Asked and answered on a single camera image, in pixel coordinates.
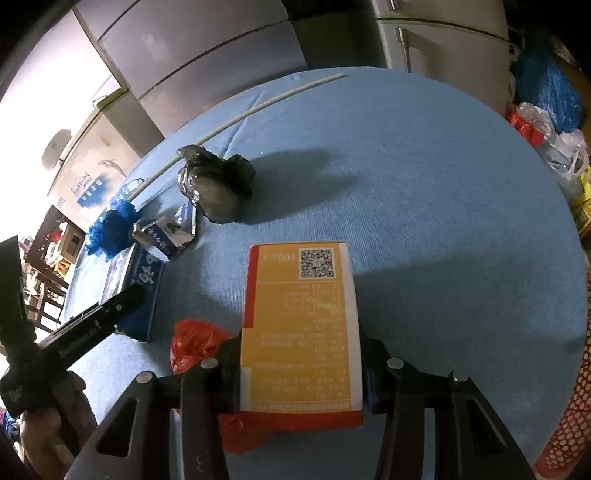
yellow package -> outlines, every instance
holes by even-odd
[[[591,167],[581,175],[581,184],[583,185],[583,193],[575,198],[570,210],[573,214],[574,222],[577,225],[579,237],[583,238],[589,231],[591,231]]]
[[[255,245],[246,279],[241,411],[268,430],[362,424],[355,288],[341,242]]]

blue and white box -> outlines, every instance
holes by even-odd
[[[164,264],[142,246],[133,244],[111,260],[101,303],[134,283],[145,289],[142,305],[125,315],[116,332],[141,342],[149,342],[158,284]]]
[[[197,212],[189,202],[177,209],[174,218],[141,219],[133,233],[140,244],[156,247],[169,259],[180,255],[196,235]]]

white plastic rod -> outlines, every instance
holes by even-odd
[[[263,110],[264,108],[267,108],[268,106],[273,105],[273,103],[281,102],[282,100],[284,100],[292,95],[295,95],[296,93],[300,93],[305,90],[309,90],[311,88],[317,87],[318,85],[322,85],[323,83],[329,83],[329,82],[332,82],[333,80],[341,79],[345,76],[346,75],[344,73],[337,73],[337,74],[331,75],[329,77],[324,77],[322,79],[315,80],[310,83],[306,83],[305,85],[302,85],[301,87],[294,88],[293,90],[289,90],[288,92],[277,95],[276,97],[273,97],[273,98],[267,100],[266,102],[263,102],[260,105],[254,106],[251,109],[247,110],[246,112],[241,113],[240,115],[234,117],[232,120],[227,121],[221,127],[216,128],[213,132],[209,132],[207,135],[205,135],[205,137],[203,137],[201,140],[196,142],[195,145],[203,145],[207,140],[211,140],[217,134],[223,132],[226,128],[230,128],[232,125],[237,124],[240,120],[244,120],[247,116],[250,116],[253,113],[257,113],[257,112]],[[181,160],[181,158],[182,157],[180,155],[177,155],[176,157],[174,157],[164,167],[162,167],[154,175],[152,175],[145,182],[143,182],[141,185],[139,185],[133,192],[130,192],[129,196],[127,197],[127,200],[129,202],[132,202],[140,193],[142,193],[146,188],[148,188],[152,184],[152,182],[154,182],[154,180],[156,180],[160,175],[162,175],[170,167],[175,165],[175,163],[178,162],[179,160]]]

blue tablecloth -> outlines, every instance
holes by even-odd
[[[434,374],[469,373],[533,461],[567,404],[587,313],[584,265],[568,207],[535,151],[497,113],[422,76],[358,68],[289,75],[215,106],[149,153],[148,177],[178,147],[247,108],[328,74],[206,144],[257,174],[240,223],[199,223],[199,241],[165,266],[152,344],[111,336],[74,370],[98,419],[134,376],[168,374],[173,324],[237,332],[248,248],[349,244],[360,321],[391,353]],[[137,198],[157,213],[183,198],[172,169]],[[66,315],[97,301],[106,264],[81,256]],[[384,418],[361,429],[276,434],[228,455],[233,479],[371,478]],[[427,463],[433,459],[427,449]]]

hand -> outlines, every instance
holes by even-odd
[[[95,415],[82,393],[86,383],[74,372],[65,380],[71,383],[73,395],[68,405],[62,405],[70,423],[80,439],[80,448],[96,428]],[[61,480],[66,475],[74,457],[59,437],[61,418],[54,408],[22,415],[21,442],[31,467],[41,480]]]

